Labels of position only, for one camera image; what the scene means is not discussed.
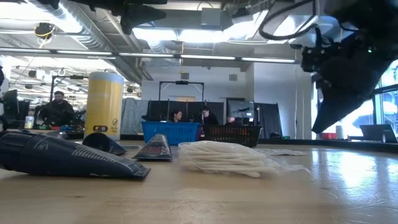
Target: yellow cylinder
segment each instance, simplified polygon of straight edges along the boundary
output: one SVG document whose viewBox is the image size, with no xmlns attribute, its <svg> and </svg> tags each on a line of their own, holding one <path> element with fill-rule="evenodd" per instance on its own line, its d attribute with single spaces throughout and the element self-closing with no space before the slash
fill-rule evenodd
<svg viewBox="0 0 398 224">
<path fill-rule="evenodd" d="M 85 137 L 101 132 L 120 140 L 124 78 L 115 73 L 93 72 L 88 79 Z"/>
</svg>

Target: black basket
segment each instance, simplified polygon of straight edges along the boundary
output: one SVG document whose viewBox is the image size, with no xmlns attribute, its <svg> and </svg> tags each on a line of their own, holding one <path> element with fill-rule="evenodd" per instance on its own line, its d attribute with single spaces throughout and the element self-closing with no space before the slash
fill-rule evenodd
<svg viewBox="0 0 398 224">
<path fill-rule="evenodd" d="M 241 144 L 256 147 L 261 126 L 204 125 L 205 140 Z"/>
</svg>

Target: table surface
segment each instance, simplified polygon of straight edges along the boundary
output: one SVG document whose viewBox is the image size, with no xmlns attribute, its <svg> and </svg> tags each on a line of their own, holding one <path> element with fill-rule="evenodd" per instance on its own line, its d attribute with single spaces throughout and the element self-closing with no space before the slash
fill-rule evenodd
<svg viewBox="0 0 398 224">
<path fill-rule="evenodd" d="M 311 174 L 302 170 L 266 179 L 203 174 L 179 168 L 177 159 L 142 162 L 152 168 L 143 181 L 0 170 L 0 223 L 397 223 L 397 155 L 258 147 L 306 152 L 279 158 Z"/>
</svg>

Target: plastic bag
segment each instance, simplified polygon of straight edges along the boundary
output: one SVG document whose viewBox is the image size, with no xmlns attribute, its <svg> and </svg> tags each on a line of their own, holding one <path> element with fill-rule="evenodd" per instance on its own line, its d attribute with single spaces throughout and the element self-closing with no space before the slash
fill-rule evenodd
<svg viewBox="0 0 398 224">
<path fill-rule="evenodd" d="M 262 174 L 307 170 L 239 144 L 200 141 L 181 143 L 178 148 L 182 167 L 211 174 L 244 174 L 259 178 Z"/>
</svg>

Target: blue crate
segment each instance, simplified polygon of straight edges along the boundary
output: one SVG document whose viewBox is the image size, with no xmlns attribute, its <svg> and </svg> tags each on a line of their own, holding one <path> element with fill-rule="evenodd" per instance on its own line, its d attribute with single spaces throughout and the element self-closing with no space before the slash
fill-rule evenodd
<svg viewBox="0 0 398 224">
<path fill-rule="evenodd" d="M 181 142 L 193 142 L 200 138 L 202 131 L 199 123 L 142 122 L 145 143 L 155 134 L 165 134 L 171 146 Z"/>
</svg>

